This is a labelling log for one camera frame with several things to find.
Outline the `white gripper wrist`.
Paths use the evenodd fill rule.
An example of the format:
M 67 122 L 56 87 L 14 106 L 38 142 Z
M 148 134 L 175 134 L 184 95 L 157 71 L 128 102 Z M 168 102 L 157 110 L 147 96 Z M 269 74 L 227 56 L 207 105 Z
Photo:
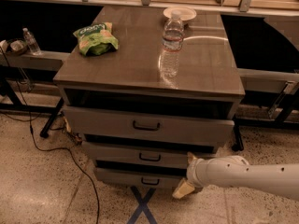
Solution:
M 186 178 L 182 178 L 178 186 L 173 191 L 172 196 L 175 199 L 181 199 L 186 195 L 195 191 L 195 188 L 203 188 L 207 185 L 206 182 L 206 160 L 197 159 L 197 157 L 191 153 L 187 153 L 188 168 Z

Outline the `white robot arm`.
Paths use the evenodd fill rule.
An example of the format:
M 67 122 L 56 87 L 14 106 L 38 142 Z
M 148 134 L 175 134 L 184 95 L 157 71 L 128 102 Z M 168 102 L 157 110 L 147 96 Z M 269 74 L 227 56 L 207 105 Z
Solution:
M 299 164 L 250 165 L 241 156 L 200 159 L 188 153 L 188 168 L 172 196 L 181 199 L 209 185 L 250 188 L 299 201 Z

